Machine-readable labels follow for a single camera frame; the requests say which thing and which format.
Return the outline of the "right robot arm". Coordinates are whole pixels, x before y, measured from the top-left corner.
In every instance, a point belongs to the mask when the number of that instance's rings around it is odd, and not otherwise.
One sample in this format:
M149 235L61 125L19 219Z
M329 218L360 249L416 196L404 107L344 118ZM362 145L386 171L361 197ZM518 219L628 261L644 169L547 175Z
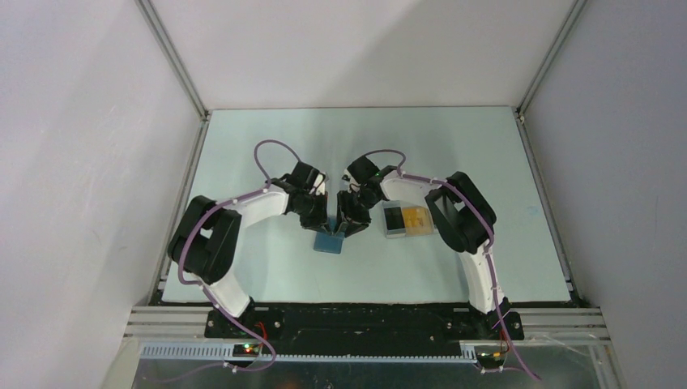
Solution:
M491 339L505 325L509 305L493 263L496 213L468 175L446 179L405 173L392 165L378 168L367 156L343 172L346 190L337 194L335 232L345 237L366 229L370 210L382 201L400 201L428 209L444 243L459 254L466 273L474 333Z

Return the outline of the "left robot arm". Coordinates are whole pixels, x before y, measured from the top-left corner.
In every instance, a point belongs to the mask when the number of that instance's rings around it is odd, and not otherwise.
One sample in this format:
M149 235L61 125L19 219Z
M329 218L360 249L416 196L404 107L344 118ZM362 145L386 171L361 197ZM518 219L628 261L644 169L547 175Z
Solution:
M289 213L301 227L326 233L328 176L304 162L291 173L270 178L266 185L234 199L218 202L203 195L190 200L168 246L182 284L195 284L211 303L227 315L225 327L236 337L247 337L256 327L253 301L232 270L239 237L250 226Z

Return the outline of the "blue leather card holder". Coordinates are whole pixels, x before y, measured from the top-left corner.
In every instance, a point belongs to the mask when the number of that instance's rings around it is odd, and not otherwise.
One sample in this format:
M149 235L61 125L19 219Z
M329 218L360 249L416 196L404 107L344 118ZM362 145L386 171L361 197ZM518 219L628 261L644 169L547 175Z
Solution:
M327 254L340 254L342 252L345 233L336 233L336 218L330 216L328 218L330 232L318 231L314 239L313 249L316 252Z

